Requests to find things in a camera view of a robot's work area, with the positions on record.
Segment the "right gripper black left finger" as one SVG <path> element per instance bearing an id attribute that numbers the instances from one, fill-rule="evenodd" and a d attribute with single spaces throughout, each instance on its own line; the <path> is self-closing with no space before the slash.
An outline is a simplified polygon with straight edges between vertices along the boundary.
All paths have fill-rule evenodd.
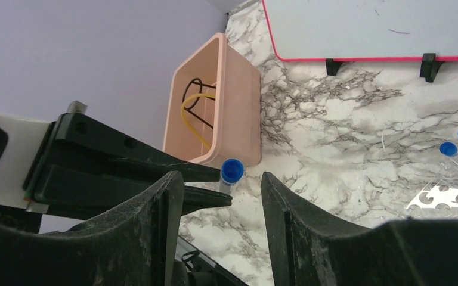
<path id="1" fill-rule="evenodd" d="M 183 198 L 175 171 L 65 232 L 0 225 L 0 285 L 169 285 Z"/>

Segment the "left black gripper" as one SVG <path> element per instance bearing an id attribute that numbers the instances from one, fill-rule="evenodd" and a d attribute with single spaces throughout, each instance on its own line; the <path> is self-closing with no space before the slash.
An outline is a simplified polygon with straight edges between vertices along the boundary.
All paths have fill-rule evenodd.
<path id="1" fill-rule="evenodd" d="M 81 113 L 52 123 L 0 113 L 0 206 L 86 220 L 173 171 L 184 183 L 221 177 L 219 168 L 178 159 Z"/>

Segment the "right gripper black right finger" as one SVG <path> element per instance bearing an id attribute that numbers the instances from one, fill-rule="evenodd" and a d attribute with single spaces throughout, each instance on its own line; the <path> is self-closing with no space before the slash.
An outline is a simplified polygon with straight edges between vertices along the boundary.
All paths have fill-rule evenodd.
<path id="1" fill-rule="evenodd" d="M 270 172 L 261 192 L 275 285 L 458 285 L 458 220 L 366 228 L 310 203 Z"/>

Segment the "yellow rubber tube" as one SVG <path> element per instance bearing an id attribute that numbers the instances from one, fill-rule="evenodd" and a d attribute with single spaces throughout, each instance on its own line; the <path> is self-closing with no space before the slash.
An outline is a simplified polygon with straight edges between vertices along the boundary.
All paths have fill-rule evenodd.
<path id="1" fill-rule="evenodd" d="M 202 145 L 204 147 L 206 147 L 207 149 L 210 149 L 211 146 L 204 139 L 204 137 L 202 137 L 201 134 L 198 133 L 198 131 L 192 126 L 192 124 L 187 120 L 187 117 L 185 115 L 185 113 L 189 113 L 192 116 L 194 116 L 197 120 L 201 121 L 204 125 L 206 125 L 206 126 L 210 127 L 211 129 L 213 129 L 213 125 L 212 124 L 210 124 L 205 119 L 201 118 L 200 116 L 198 116 L 196 113 L 194 113 L 191 110 L 197 104 L 197 102 L 199 101 L 200 98 L 208 98 L 208 99 L 210 99 L 212 101 L 215 101 L 215 99 L 216 99 L 214 94 L 206 94 L 206 93 L 200 93 L 199 92 L 199 93 L 190 95 L 189 97 L 187 97 L 186 99 L 183 100 L 183 102 L 181 104 L 180 115 L 181 115 L 181 118 L 182 118 L 184 124 L 186 125 L 187 129 L 202 143 Z M 187 103 L 189 103 L 192 100 L 194 100 L 193 106 L 192 107 L 187 107 Z"/>

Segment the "pink plastic bin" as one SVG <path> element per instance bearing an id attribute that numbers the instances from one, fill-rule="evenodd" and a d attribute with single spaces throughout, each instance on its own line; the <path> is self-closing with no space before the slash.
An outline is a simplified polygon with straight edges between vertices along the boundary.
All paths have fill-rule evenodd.
<path id="1" fill-rule="evenodd" d="M 207 149 L 187 129 L 180 111 L 185 87 L 193 78 L 215 85 L 202 93 L 193 111 L 213 125 L 213 129 L 185 113 L 187 120 L 211 146 Z M 199 93 L 191 85 L 187 97 Z M 229 158 L 244 166 L 261 161 L 261 74 L 244 56 L 228 44 L 223 33 L 214 34 L 174 72 L 162 150 L 176 158 L 219 167 Z"/>

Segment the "black wire tripod stand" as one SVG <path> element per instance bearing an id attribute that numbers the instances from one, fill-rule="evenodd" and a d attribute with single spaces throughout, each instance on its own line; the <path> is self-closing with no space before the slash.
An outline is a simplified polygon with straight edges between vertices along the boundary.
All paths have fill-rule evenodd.
<path id="1" fill-rule="evenodd" d="M 203 88 L 208 88 L 208 89 L 213 89 L 216 90 L 215 85 L 208 85 L 202 82 L 202 80 L 198 77 L 193 78 L 190 80 L 190 82 L 187 84 L 187 86 L 184 89 L 183 95 L 182 95 L 182 103 L 185 103 L 186 101 L 186 96 L 187 92 L 190 89 L 191 85 L 197 85 L 199 87 L 199 92 L 203 92 Z M 204 118 L 200 117 L 198 114 L 196 114 L 193 109 L 196 107 L 198 102 L 200 101 L 200 97 L 195 98 L 192 104 L 187 105 L 186 107 L 183 108 L 184 111 L 188 112 L 192 116 L 194 116 L 198 121 L 202 122 L 204 125 L 208 126 L 209 128 L 213 129 L 213 125 L 207 122 Z"/>

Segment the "clear plastic well plate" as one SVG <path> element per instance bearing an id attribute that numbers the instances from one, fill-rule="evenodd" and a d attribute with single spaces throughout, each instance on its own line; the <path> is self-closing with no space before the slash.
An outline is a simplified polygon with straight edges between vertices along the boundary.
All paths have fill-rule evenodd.
<path id="1" fill-rule="evenodd" d="M 453 179 L 430 181 L 406 205 L 402 217 L 458 219 L 458 181 Z"/>

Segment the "pink framed whiteboard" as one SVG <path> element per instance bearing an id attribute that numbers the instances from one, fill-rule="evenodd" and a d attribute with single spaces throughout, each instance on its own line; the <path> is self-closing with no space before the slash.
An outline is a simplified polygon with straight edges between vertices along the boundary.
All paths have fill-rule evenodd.
<path id="1" fill-rule="evenodd" d="M 282 61 L 458 61 L 458 1 L 264 1 Z"/>

